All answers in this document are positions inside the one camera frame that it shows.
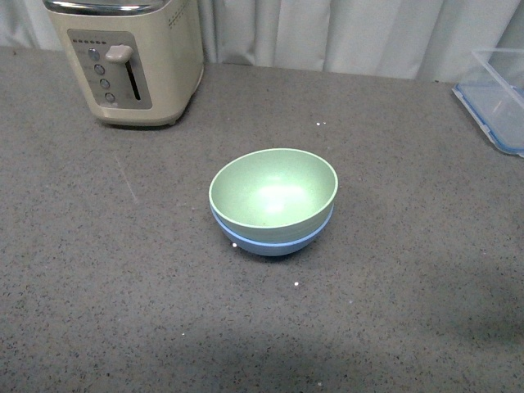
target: green bowl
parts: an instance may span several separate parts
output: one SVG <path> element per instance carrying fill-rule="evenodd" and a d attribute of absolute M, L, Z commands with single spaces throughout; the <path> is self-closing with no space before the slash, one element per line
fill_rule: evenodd
<path fill-rule="evenodd" d="M 293 242 L 319 228 L 338 189 L 335 170 L 296 149 L 268 149 L 224 166 L 210 185 L 210 204 L 236 234 L 256 242 Z"/>

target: blue bowl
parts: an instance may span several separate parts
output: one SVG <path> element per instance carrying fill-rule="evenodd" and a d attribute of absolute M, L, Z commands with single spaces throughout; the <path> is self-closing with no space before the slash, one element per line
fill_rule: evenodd
<path fill-rule="evenodd" d="M 327 215 L 326 220 L 316 230 L 314 230 L 312 233 L 310 233 L 306 237 L 295 240 L 293 242 L 286 242 L 286 243 L 262 243 L 262 242 L 256 242 L 251 239 L 247 239 L 245 237 L 237 235 L 230 228 L 228 228 L 220 220 L 219 216 L 216 214 L 213 207 L 211 207 L 211 213 L 213 213 L 213 216 L 215 217 L 217 223 L 219 223 L 220 227 L 222 228 L 222 231 L 228 237 L 228 239 L 231 242 L 236 243 L 237 246 L 239 246 L 243 250 L 252 252 L 253 254 L 263 255 L 263 256 L 281 256 L 281 255 L 291 254 L 292 252 L 296 252 L 306 247 L 308 244 L 310 244 L 318 236 L 318 234 L 322 232 L 324 227 L 328 224 L 328 221 L 333 214 L 333 207 L 329 211 L 329 214 Z"/>

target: toaster button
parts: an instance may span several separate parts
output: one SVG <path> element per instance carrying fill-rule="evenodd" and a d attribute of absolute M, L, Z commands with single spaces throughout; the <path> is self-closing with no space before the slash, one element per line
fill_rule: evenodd
<path fill-rule="evenodd" d="M 89 55 L 89 58 L 93 61 L 99 61 L 100 60 L 100 53 L 98 53 L 98 50 L 94 49 L 94 48 L 89 48 L 88 49 L 88 55 Z"/>
<path fill-rule="evenodd" d="M 115 96 L 111 93 L 106 93 L 106 101 L 112 104 L 115 102 Z"/>
<path fill-rule="evenodd" d="M 100 64 L 95 64 L 95 72 L 99 75 L 104 75 L 106 73 L 106 69 Z"/>
<path fill-rule="evenodd" d="M 109 86 L 110 86 L 109 80 L 107 80 L 107 79 L 100 79 L 100 86 L 102 86 L 102 88 L 109 88 Z"/>

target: toaster slot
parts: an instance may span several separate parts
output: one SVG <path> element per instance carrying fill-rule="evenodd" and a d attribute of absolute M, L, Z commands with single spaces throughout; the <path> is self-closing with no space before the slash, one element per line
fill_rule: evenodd
<path fill-rule="evenodd" d="M 140 101 L 140 92 L 138 91 L 137 80 L 134 78 L 133 67 L 129 61 L 125 62 L 125 69 L 128 71 L 129 81 L 133 88 L 134 97 Z"/>

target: toaster lever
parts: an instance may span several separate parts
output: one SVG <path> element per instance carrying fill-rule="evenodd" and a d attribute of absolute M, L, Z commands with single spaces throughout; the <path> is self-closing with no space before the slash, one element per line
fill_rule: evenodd
<path fill-rule="evenodd" d="M 127 45 L 112 45 L 106 53 L 106 60 L 111 63 L 127 63 L 133 55 L 133 49 Z"/>

